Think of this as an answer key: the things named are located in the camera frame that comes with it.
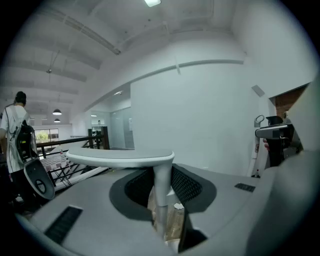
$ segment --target person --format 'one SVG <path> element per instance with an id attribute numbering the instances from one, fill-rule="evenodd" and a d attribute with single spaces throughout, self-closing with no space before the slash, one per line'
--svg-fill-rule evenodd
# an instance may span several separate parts
<path id="1" fill-rule="evenodd" d="M 10 145 L 16 145 L 16 120 L 12 107 L 16 111 L 16 117 L 22 119 L 26 117 L 27 111 L 25 110 L 27 96 L 24 92 L 19 91 L 14 99 L 13 106 L 4 109 L 2 120 L 0 124 L 0 144 L 3 156 L 6 159 L 7 166 L 14 185 L 24 202 L 24 208 L 29 211 L 35 211 L 40 205 L 34 195 L 34 190 L 30 186 L 25 173 L 24 165 L 20 163 L 16 153 L 10 150 Z"/>
<path id="2" fill-rule="evenodd" d="M 263 142 L 264 142 L 264 147 L 266 148 L 266 150 L 270 151 L 269 144 L 265 138 L 263 139 Z"/>

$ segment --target black metal railing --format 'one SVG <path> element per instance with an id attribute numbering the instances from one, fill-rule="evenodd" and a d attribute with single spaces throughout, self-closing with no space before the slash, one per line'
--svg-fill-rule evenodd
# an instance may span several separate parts
<path id="1" fill-rule="evenodd" d="M 86 135 L 83 136 L 76 136 L 76 135 L 71 135 L 70 138 L 71 139 L 75 139 L 75 138 L 83 138 L 83 137 L 87 137 Z"/>
<path id="2" fill-rule="evenodd" d="M 54 153 L 46 153 L 45 147 L 48 146 L 56 146 L 56 145 L 63 145 L 63 144 L 69 144 L 69 143 L 75 143 L 75 142 L 84 142 L 86 143 L 82 146 L 82 148 L 91 148 L 94 149 L 95 147 L 97 149 L 101 149 L 100 145 L 102 145 L 103 150 L 109 150 L 110 145 L 109 145 L 109 137 L 108 137 L 108 128 L 106 126 L 102 127 L 101 129 L 101 135 L 96 135 L 92 136 L 92 130 L 88 129 L 88 134 L 89 136 L 82 136 L 82 137 L 77 137 L 77 138 L 71 138 L 71 139 L 66 139 L 66 140 L 60 140 L 60 141 L 52 141 L 52 142 L 45 142 L 45 143 L 38 143 L 36 146 L 37 148 L 41 148 L 43 158 L 47 158 L 47 156 L 55 155 L 55 154 L 60 154 L 61 152 L 54 152 Z M 53 169 L 48 171 L 48 175 L 53 183 L 54 186 L 56 186 L 56 182 L 60 180 L 63 183 L 69 184 L 69 178 L 76 173 L 85 171 L 88 169 L 88 167 L 84 167 L 81 169 L 78 169 L 80 165 L 77 163 L 67 165 L 65 167 L 60 167 L 58 169 Z M 55 173 L 57 177 L 53 178 L 52 173 Z"/>

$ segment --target ceiling beam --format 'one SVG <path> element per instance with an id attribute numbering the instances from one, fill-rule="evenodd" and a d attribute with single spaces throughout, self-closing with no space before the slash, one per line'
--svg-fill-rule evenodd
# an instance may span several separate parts
<path id="1" fill-rule="evenodd" d="M 237 1 L 213 1 L 211 4 L 211 25 L 214 28 L 223 28 L 230 30 L 236 11 Z"/>
<path id="2" fill-rule="evenodd" d="M 99 11 L 99 9 L 101 9 L 105 4 L 107 3 L 106 0 L 100 0 L 90 11 L 89 11 L 89 16 L 90 17 L 94 17 L 97 13 L 97 11 Z"/>
<path id="3" fill-rule="evenodd" d="M 177 17 L 172 1 L 169 1 L 168 4 L 160 4 L 159 10 L 164 18 L 163 21 L 169 21 L 172 30 L 179 30 L 181 28 L 181 21 Z"/>
<path id="4" fill-rule="evenodd" d="M 8 61 L 6 63 L 6 67 L 40 71 L 40 72 L 43 72 L 44 74 L 46 74 L 45 72 L 49 69 L 48 65 L 44 65 L 44 64 L 36 63 L 36 62 L 33 65 L 31 61 L 23 61 L 23 60 Z M 70 79 L 78 80 L 81 82 L 87 81 L 87 77 L 85 75 L 66 71 L 66 70 L 61 71 L 61 69 L 55 68 L 55 67 L 52 67 L 51 69 L 52 69 L 51 74 L 53 74 L 53 75 L 61 76 L 61 77 L 65 77 L 65 78 L 70 78 Z"/>
<path id="5" fill-rule="evenodd" d="M 58 86 L 53 84 L 45 84 L 45 83 L 35 83 L 33 81 L 11 81 L 5 80 L 1 82 L 0 87 L 7 87 L 7 88 L 24 88 L 24 89 L 39 89 L 39 90 L 46 90 L 51 92 L 58 92 L 64 94 L 71 94 L 71 95 L 78 95 L 79 90 L 66 88 L 64 86 Z"/>
<path id="6" fill-rule="evenodd" d="M 75 7 L 77 3 L 78 3 L 78 0 L 73 1 L 73 3 L 68 7 L 68 13 Z M 66 23 L 67 18 L 68 18 L 68 15 L 66 14 L 63 18 L 63 24 Z"/>
<path id="7" fill-rule="evenodd" d="M 71 106 L 70 104 L 65 104 L 65 103 L 57 103 L 57 102 L 41 102 L 41 101 L 32 101 L 26 99 L 26 105 L 25 108 L 28 110 L 30 113 L 35 113 L 35 112 L 45 112 L 45 111 L 53 111 L 55 109 L 59 109 L 61 111 L 70 111 Z"/>
<path id="8" fill-rule="evenodd" d="M 10 95 L 5 95 L 1 94 L 0 99 L 6 100 L 8 102 L 13 102 L 14 101 L 14 96 L 12 94 Z M 43 97 L 43 96 L 30 96 L 29 94 L 26 95 L 26 101 L 27 102 L 44 102 L 44 103 L 59 103 L 59 104 L 68 104 L 72 105 L 73 100 L 72 99 L 63 99 L 63 98 L 53 98 L 53 97 Z"/>
<path id="9" fill-rule="evenodd" d="M 46 38 L 43 36 L 21 36 L 19 40 L 16 41 L 16 44 L 23 46 L 36 47 L 50 52 L 57 52 L 60 50 L 59 54 L 64 55 L 68 58 L 74 59 L 78 62 L 81 62 L 85 65 L 88 65 L 96 70 L 100 69 L 101 61 L 95 58 L 92 58 L 80 50 L 72 49 L 68 51 L 68 44 L 64 44 L 59 41 L 55 41 L 53 38 Z"/>
<path id="10" fill-rule="evenodd" d="M 83 15 L 82 13 L 73 11 L 72 9 L 66 10 L 64 7 L 57 4 L 53 6 L 50 6 L 49 4 L 40 8 L 37 14 L 50 17 L 59 22 L 63 22 L 66 26 L 84 34 L 115 55 L 119 55 L 121 53 L 119 49 L 115 48 L 114 46 L 118 39 L 117 33 L 106 23 L 99 22 L 99 19 L 93 19 L 93 17 L 89 17 L 88 19 L 87 12 L 85 15 Z M 90 27 L 92 27 L 92 29 L 85 25 L 88 21 L 90 21 Z"/>
<path id="11" fill-rule="evenodd" d="M 69 107 L 63 107 L 61 105 L 59 106 L 51 106 L 51 105 L 47 105 L 44 108 L 41 107 L 29 107 L 28 103 L 25 106 L 25 110 L 31 114 L 31 115 L 47 115 L 47 114 L 51 114 L 55 109 L 59 109 L 62 113 L 69 113 L 70 112 L 70 108 Z"/>

